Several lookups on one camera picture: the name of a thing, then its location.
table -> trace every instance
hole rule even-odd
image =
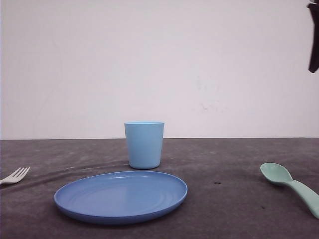
[[[264,162],[285,166],[319,192],[319,138],[164,139],[153,171],[187,183],[184,203],[153,221],[101,226],[61,214],[53,195],[83,177],[133,170],[124,139],[2,140],[1,178],[18,167],[31,170],[21,182],[1,185],[1,238],[318,238],[319,220],[291,189],[266,181]]]

cup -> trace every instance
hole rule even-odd
[[[124,126],[130,166],[136,169],[158,167],[163,143],[164,123],[134,121],[127,122]]]

plate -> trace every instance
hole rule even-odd
[[[126,171],[96,175],[69,183],[54,195],[59,210],[88,223],[123,225],[163,216],[187,195],[187,185],[173,175]]]

spoon handle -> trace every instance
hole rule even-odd
[[[290,186],[302,198],[311,213],[319,219],[319,195],[305,184],[296,180],[287,182],[287,185]]]

spoon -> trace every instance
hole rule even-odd
[[[319,219],[319,195],[305,184],[294,180],[288,170],[277,163],[264,163],[260,170],[268,181],[275,185],[291,187],[308,206],[311,213]]]

